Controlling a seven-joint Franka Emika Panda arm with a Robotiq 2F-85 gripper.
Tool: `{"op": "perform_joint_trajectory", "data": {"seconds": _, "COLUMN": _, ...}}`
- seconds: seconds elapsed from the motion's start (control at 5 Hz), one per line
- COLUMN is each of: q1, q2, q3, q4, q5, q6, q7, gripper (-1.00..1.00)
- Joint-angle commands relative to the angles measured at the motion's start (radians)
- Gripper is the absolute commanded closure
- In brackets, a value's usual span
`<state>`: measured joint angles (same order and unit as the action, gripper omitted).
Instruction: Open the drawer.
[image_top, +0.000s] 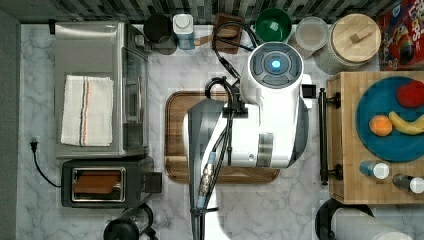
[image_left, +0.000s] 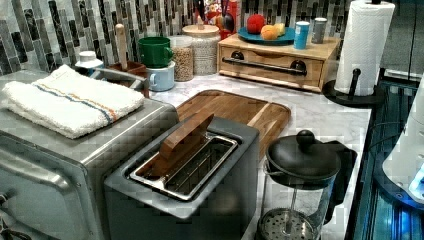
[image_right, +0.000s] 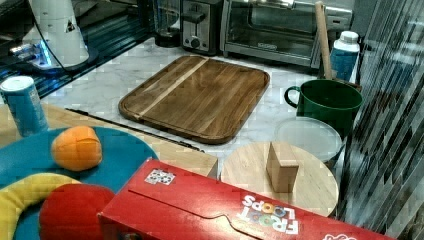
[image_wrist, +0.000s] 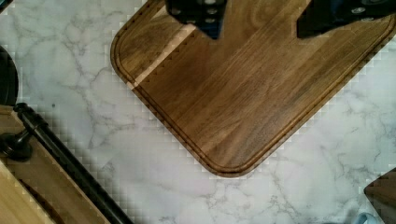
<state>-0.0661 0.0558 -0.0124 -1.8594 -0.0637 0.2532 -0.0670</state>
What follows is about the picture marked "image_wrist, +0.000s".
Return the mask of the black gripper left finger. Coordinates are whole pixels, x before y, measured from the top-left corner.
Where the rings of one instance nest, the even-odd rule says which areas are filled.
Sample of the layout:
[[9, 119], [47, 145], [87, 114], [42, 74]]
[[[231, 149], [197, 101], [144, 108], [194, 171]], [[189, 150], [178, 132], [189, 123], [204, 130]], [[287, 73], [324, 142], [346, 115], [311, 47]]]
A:
[[211, 39], [218, 39], [227, 0], [165, 0], [169, 15], [182, 24], [192, 24]]

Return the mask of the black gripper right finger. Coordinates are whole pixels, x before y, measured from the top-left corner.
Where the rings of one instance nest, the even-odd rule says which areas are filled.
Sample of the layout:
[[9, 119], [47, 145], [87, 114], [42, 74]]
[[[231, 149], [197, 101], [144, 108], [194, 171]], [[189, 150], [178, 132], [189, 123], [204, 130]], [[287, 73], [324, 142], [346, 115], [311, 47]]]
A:
[[396, 0], [311, 0], [296, 22], [296, 34], [306, 39], [355, 21], [381, 19], [395, 11]]

